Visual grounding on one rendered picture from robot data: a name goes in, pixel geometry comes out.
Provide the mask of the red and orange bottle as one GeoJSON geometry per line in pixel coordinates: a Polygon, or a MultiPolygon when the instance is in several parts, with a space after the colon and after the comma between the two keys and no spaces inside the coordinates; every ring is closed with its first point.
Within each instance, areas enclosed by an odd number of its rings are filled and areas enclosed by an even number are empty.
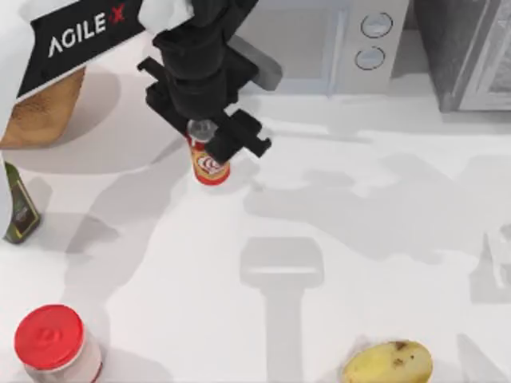
{"type": "Polygon", "coordinates": [[[207,186],[222,184],[231,173],[229,162],[217,163],[205,150],[214,136],[217,126],[210,120],[190,120],[187,124],[187,141],[191,152],[196,179],[207,186]]]}

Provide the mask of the pale microwave oven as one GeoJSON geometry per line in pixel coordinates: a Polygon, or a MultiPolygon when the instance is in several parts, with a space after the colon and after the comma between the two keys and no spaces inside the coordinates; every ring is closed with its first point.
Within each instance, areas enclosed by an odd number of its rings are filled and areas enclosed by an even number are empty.
{"type": "Polygon", "coordinates": [[[410,0],[259,0],[230,46],[261,70],[247,93],[356,95],[387,91],[410,0]],[[388,13],[392,30],[367,38],[361,22],[388,13]],[[359,69],[356,53],[372,45],[384,64],[359,69]]]}

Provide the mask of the wooden board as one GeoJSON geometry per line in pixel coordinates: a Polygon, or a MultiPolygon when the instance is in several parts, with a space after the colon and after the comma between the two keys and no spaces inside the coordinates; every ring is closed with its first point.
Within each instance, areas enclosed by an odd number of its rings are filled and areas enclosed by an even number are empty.
{"type": "Polygon", "coordinates": [[[81,68],[13,108],[0,149],[40,148],[66,130],[85,78],[81,68]]]}

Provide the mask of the round microwave knob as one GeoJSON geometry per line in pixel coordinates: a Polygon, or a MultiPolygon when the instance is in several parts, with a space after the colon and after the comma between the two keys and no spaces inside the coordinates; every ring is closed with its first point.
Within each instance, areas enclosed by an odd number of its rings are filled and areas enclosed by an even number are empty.
{"type": "Polygon", "coordinates": [[[356,66],[364,71],[371,71],[381,67],[385,60],[385,51],[375,45],[361,49],[355,55],[356,66]]]}
{"type": "Polygon", "coordinates": [[[368,14],[361,22],[361,31],[367,38],[382,38],[393,28],[393,18],[385,12],[368,14]]]}

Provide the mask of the dark green bottle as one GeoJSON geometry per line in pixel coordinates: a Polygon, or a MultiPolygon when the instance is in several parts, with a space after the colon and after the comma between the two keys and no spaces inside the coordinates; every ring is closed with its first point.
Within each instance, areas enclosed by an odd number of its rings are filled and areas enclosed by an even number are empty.
{"type": "Polygon", "coordinates": [[[12,244],[23,243],[41,222],[41,215],[34,205],[19,171],[9,162],[5,162],[13,201],[12,217],[4,239],[12,244]]]}

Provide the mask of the red lidded clear jar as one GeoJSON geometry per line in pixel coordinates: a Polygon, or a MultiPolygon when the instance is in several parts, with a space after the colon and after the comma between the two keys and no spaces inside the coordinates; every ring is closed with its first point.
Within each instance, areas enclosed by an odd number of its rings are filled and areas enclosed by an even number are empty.
{"type": "Polygon", "coordinates": [[[33,383],[96,383],[103,367],[97,339],[62,304],[27,314],[15,330],[14,351],[33,383]]]}

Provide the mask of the grey cabinet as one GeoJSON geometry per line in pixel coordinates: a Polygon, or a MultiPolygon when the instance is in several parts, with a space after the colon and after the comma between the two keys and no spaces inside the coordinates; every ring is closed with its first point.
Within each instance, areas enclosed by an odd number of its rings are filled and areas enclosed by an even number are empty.
{"type": "Polygon", "coordinates": [[[511,0],[414,0],[444,113],[511,112],[511,0]]]}

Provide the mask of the yellow potato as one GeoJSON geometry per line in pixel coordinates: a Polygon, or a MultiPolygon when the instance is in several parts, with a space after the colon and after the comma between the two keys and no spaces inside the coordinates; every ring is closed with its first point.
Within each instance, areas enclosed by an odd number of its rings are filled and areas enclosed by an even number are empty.
{"type": "Polygon", "coordinates": [[[430,351],[421,343],[394,340],[369,345],[343,366],[340,383],[428,383],[434,369],[430,351]]]}

